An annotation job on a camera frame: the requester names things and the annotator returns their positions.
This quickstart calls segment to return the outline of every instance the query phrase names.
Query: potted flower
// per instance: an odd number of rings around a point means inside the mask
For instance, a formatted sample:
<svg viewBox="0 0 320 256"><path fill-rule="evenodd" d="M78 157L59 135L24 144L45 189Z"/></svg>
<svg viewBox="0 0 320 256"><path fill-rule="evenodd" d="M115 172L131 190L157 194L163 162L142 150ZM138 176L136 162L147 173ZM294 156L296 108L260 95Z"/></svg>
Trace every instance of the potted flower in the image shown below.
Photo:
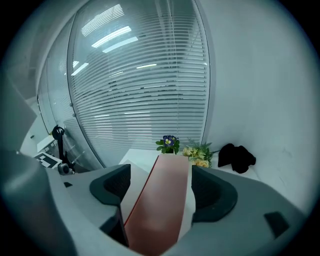
<svg viewBox="0 0 320 256"><path fill-rule="evenodd" d="M189 139L191 146L186 146L182 154L193 161L193 164L201 167L211 167L211 159L215 152L210 151L209 146L211 143L200 144L192 139Z"/></svg>
<svg viewBox="0 0 320 256"><path fill-rule="evenodd" d="M178 153L180 147L179 138L173 135L164 135L163 139L156 141L155 144L159 145L156 150L161 151L163 154Z"/></svg>

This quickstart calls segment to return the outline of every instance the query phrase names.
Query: white table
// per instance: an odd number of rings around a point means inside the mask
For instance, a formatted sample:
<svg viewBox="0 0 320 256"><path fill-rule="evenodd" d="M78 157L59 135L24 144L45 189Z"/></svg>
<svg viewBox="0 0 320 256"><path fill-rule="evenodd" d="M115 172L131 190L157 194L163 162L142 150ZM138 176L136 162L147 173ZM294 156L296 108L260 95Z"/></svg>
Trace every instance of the white table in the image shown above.
<svg viewBox="0 0 320 256"><path fill-rule="evenodd" d="M36 149L38 151L38 153L41 150L44 150L46 147L50 146L53 142L55 141L54 137L52 135L49 135L48 137L44 138L43 140L41 140L37 145L36 145Z"/></svg>

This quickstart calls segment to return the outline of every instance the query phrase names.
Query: window blind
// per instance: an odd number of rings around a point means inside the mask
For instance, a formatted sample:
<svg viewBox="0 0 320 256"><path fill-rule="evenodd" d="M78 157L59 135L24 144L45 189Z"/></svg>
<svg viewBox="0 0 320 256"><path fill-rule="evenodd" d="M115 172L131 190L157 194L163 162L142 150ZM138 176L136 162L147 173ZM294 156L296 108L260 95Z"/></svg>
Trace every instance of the window blind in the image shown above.
<svg viewBox="0 0 320 256"><path fill-rule="evenodd" d="M42 116L48 119L45 125L49 132L56 125L65 129L64 150L69 159L77 159L77 164L88 170L102 168L91 151L71 104L67 79L67 51L72 26L70 20L54 41L41 74L39 85L39 105Z"/></svg>
<svg viewBox="0 0 320 256"><path fill-rule="evenodd" d="M105 165L128 149L155 150L163 135L181 147L201 141L210 77L199 22L191 0L91 1L77 13L70 93Z"/></svg>

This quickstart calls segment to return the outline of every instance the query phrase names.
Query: pink sheet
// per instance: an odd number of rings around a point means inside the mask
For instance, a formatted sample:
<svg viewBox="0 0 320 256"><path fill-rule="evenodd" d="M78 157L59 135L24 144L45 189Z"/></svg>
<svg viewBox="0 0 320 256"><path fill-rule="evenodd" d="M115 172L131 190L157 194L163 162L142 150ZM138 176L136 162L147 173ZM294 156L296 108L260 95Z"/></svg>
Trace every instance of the pink sheet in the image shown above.
<svg viewBox="0 0 320 256"><path fill-rule="evenodd" d="M161 154L124 226L129 248L158 256L179 236L188 183L188 158Z"/></svg>

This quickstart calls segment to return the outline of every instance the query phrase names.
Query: white wall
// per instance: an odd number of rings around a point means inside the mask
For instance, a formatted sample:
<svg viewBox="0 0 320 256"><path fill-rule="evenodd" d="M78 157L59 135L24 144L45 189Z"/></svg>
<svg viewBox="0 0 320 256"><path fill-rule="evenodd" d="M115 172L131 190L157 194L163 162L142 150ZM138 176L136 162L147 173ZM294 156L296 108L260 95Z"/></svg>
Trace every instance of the white wall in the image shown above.
<svg viewBox="0 0 320 256"><path fill-rule="evenodd" d="M88 1L46 0L21 26L2 65L24 99L36 96L50 48L65 24Z"/></svg>
<svg viewBox="0 0 320 256"><path fill-rule="evenodd" d="M259 179L304 213L319 187L320 73L315 51L271 1L199 0L216 65L207 141L253 153Z"/></svg>
<svg viewBox="0 0 320 256"><path fill-rule="evenodd" d="M26 102L36 114L36 119L25 135L20 152L24 155L34 157L38 153L37 144L48 136L48 131L41 117L37 99L33 97L30 100L26 100Z"/></svg>

